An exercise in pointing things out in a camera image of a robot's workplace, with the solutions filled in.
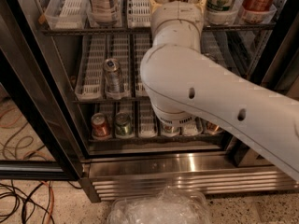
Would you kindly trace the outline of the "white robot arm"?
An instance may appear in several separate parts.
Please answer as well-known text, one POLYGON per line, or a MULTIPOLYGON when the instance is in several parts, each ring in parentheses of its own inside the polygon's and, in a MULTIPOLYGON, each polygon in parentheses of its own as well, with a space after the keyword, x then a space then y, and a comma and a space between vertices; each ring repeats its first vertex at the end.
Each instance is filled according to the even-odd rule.
POLYGON ((206 0, 149 0, 152 47, 140 65, 158 119, 195 117, 231 133, 299 180, 299 102, 255 85, 201 53, 206 0))

